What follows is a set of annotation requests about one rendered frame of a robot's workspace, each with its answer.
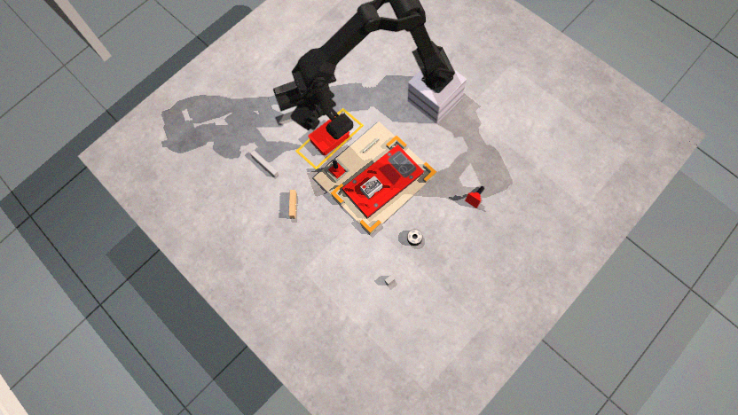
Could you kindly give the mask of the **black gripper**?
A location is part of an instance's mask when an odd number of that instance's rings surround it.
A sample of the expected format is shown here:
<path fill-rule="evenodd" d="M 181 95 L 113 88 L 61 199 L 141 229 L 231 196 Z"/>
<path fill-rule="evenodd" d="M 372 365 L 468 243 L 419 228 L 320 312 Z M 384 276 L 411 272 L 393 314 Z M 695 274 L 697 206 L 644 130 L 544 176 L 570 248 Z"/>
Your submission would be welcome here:
<path fill-rule="evenodd" d="M 326 115 L 331 121 L 327 123 L 326 125 L 326 131 L 334 138 L 339 139 L 343 135 L 345 135 L 347 132 L 349 132 L 351 129 L 353 129 L 353 121 L 349 118 L 349 116 L 345 113 L 338 114 L 334 111 L 333 107 L 336 105 L 332 98 L 334 98 L 334 94 L 330 91 L 330 95 L 327 98 L 327 100 L 321 102 L 321 103 L 314 103 L 310 101 L 308 98 L 307 100 L 309 103 L 315 108 L 323 111 L 322 115 Z M 315 107 L 314 105 L 317 107 Z"/>

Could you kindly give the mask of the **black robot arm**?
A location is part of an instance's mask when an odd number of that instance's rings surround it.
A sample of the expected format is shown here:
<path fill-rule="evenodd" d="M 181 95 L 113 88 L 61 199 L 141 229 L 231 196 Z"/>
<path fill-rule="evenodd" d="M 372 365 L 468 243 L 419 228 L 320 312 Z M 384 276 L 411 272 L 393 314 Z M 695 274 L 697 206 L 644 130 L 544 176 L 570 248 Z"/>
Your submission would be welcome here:
<path fill-rule="evenodd" d="M 379 16 L 377 10 L 387 3 L 392 5 L 398 20 Z M 444 48 L 430 40 L 424 23 L 426 13 L 419 0 L 373 0 L 359 5 L 357 12 L 321 48 L 311 49 L 299 59 L 292 70 L 293 82 L 273 88 L 280 111 L 296 106 L 290 119 L 306 130 L 315 129 L 323 111 L 315 109 L 307 98 L 314 103 L 327 100 L 328 84 L 336 82 L 337 63 L 371 32 L 380 29 L 410 32 L 417 46 L 412 53 L 424 75 L 421 80 L 439 93 L 453 79 L 455 71 Z"/>

